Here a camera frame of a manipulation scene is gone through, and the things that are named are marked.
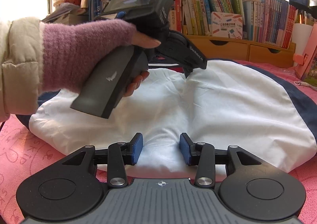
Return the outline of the left hand purple glove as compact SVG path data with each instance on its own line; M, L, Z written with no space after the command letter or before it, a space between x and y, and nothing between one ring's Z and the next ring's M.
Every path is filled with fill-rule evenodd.
M42 92L79 92L96 64L118 47L153 49L161 43L115 19L76 26L45 24Z

